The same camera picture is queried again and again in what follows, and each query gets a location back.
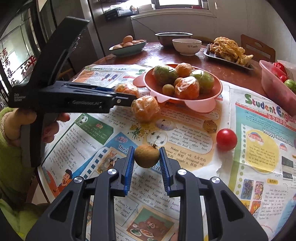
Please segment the hand holding second gripper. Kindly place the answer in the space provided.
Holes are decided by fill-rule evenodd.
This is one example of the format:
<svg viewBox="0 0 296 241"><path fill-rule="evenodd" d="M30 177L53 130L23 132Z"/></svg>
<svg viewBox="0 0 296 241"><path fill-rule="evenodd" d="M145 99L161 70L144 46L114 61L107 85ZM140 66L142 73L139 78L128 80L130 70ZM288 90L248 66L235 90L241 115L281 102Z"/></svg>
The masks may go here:
<svg viewBox="0 0 296 241"><path fill-rule="evenodd" d="M32 110L14 109L4 115L1 120L1 132L6 141L15 147L21 146L21 127L32 124L37 118L37 114ZM68 113L61 113L57 119L47 125L42 134L42 142L50 143L54 140L55 134L59 132L58 121L67 122L70 120Z"/></svg>

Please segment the green sleeve forearm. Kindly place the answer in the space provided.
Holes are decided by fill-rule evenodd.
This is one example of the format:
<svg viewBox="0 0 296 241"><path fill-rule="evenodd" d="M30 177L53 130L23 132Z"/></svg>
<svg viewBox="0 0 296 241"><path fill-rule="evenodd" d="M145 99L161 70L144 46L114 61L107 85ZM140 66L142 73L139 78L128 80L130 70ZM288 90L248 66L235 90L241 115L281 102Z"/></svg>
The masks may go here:
<svg viewBox="0 0 296 241"><path fill-rule="evenodd" d="M49 205L26 202L34 169L22 165L21 148L14 146L6 137L4 121L12 111L12 108L1 110L1 211L17 235L25 240Z"/></svg>

